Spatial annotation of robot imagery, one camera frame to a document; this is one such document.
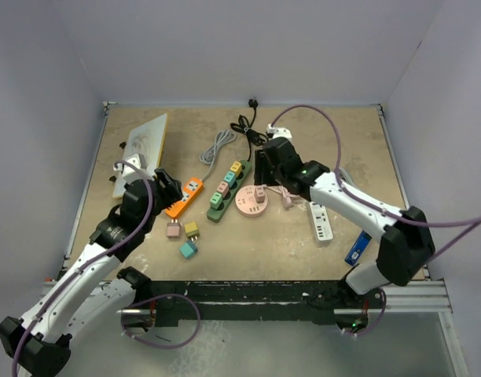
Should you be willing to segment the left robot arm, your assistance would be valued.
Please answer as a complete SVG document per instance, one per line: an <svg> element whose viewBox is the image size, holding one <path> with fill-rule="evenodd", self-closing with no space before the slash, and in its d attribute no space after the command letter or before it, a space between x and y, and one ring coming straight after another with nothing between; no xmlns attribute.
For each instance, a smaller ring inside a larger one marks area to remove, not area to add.
<svg viewBox="0 0 481 377"><path fill-rule="evenodd" d="M150 300L149 286L140 281L115 279L107 292L92 292L145 241L156 216L182 199L182 185L162 168L147 174L127 161L114 168L127 179L121 204L98 224L76 262L43 298L20 317L0 323L14 376L57 375L72 348L105 314L129 304L141 308Z"/></svg>

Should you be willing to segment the yellow usb charger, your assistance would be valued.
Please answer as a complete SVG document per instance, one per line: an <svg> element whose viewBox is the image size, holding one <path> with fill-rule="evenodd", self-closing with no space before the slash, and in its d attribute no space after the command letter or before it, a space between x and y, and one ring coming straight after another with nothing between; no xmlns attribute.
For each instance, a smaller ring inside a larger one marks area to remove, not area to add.
<svg viewBox="0 0 481 377"><path fill-rule="evenodd" d="M242 164L236 161L232 164L230 170L238 177L242 171Z"/></svg>

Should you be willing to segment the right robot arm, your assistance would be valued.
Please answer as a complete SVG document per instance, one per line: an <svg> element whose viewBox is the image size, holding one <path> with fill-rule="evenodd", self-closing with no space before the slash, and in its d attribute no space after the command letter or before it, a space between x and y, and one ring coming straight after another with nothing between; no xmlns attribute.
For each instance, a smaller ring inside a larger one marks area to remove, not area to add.
<svg viewBox="0 0 481 377"><path fill-rule="evenodd" d="M315 160L303 162L284 137L269 140L255 152L255 183L281 186L321 204L356 224L379 244L375 261L353 267L341 279L338 295L347 307L358 306L378 287L407 285L435 253L422 210L381 203L342 182L327 166Z"/></svg>

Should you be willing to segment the teal usb charger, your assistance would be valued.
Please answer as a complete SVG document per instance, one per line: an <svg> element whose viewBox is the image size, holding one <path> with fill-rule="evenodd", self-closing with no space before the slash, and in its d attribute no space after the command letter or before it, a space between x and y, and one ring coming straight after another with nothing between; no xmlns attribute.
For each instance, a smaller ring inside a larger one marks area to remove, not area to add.
<svg viewBox="0 0 481 377"><path fill-rule="evenodd" d="M226 173L226 175L223 178L223 181L229 186L232 187L233 184L236 182L237 176L234 172L231 170Z"/></svg>

